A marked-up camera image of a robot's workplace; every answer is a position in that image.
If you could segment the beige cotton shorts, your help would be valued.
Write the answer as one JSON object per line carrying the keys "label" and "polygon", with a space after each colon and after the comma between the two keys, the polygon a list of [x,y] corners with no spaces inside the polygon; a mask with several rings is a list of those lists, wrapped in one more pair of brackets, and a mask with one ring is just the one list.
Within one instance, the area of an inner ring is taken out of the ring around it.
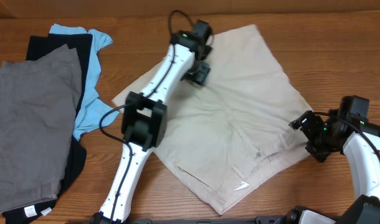
{"label": "beige cotton shorts", "polygon": [[168,101],[160,161],[223,214],[306,158],[306,137],[289,123],[310,110],[256,25],[217,34],[202,87],[181,81]]}

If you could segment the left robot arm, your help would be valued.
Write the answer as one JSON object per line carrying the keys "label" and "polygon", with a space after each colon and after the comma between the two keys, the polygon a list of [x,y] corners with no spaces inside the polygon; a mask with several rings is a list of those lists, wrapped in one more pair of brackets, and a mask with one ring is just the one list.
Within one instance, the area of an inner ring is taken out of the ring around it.
{"label": "left robot arm", "polygon": [[123,105],[119,139],[123,144],[118,170],[99,212],[90,223],[125,223],[141,172],[152,152],[163,140],[168,124],[168,101],[181,80],[203,85],[210,71],[205,59],[212,47],[211,26],[201,20],[191,31],[171,34],[169,49],[154,77],[139,92],[129,92]]}

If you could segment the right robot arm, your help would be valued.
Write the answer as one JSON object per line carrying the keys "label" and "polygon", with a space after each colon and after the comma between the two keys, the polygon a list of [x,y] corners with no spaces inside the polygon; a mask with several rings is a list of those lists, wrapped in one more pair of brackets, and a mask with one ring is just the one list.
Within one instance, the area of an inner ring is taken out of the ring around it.
{"label": "right robot arm", "polygon": [[279,223],[380,224],[380,126],[369,122],[368,109],[368,99],[345,96],[339,108],[326,113],[306,111],[289,124],[306,136],[305,149],[318,162],[334,152],[346,157],[355,201],[338,218],[300,207]]}

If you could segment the light blue shirt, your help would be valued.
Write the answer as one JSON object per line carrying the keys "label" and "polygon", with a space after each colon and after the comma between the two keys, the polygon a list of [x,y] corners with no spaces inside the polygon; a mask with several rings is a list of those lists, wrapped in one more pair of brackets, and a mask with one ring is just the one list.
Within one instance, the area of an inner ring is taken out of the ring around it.
{"label": "light blue shirt", "polygon": [[105,104],[100,98],[95,87],[102,72],[102,68],[97,53],[104,47],[113,43],[112,38],[96,29],[86,30],[83,27],[66,27],[54,24],[49,31],[50,34],[90,34],[92,35],[92,45],[90,49],[89,65],[87,77],[85,79],[85,91],[80,110],[74,122],[73,136],[76,140],[80,140],[83,134],[99,128],[110,125],[119,112],[109,114],[105,119],[102,116],[112,110],[112,107]]}

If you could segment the black garment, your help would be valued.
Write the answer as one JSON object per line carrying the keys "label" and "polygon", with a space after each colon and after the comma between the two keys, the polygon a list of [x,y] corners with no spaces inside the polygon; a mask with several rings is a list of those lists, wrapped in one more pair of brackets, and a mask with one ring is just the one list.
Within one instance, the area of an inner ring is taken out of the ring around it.
{"label": "black garment", "polygon": [[[82,71],[82,87],[80,98],[76,108],[76,113],[79,113],[82,105],[83,96],[85,93],[85,82],[87,77],[90,51],[92,46],[92,35],[90,34],[49,34],[47,37],[30,36],[29,45],[27,49],[26,60],[37,60],[47,55],[56,48],[66,44],[68,48],[77,50],[78,59]],[[72,138],[70,143],[70,151],[67,157],[67,165],[65,168],[65,176],[60,181],[61,188],[57,197],[62,196],[69,187],[74,183],[76,178],[83,171],[87,151],[83,148],[79,140]],[[52,210],[57,203],[57,199],[49,200],[47,202],[39,202],[33,205],[35,215],[26,213],[24,207],[16,208],[14,210],[3,212],[2,215],[6,219],[6,224],[28,224],[46,215],[46,211]]]}

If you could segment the grey shorts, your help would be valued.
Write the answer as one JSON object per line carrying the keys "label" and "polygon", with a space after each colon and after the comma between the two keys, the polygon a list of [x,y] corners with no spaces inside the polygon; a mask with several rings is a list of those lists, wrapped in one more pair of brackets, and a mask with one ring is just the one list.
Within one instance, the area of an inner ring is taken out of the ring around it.
{"label": "grey shorts", "polygon": [[0,213],[55,199],[82,90],[77,50],[0,67]]}

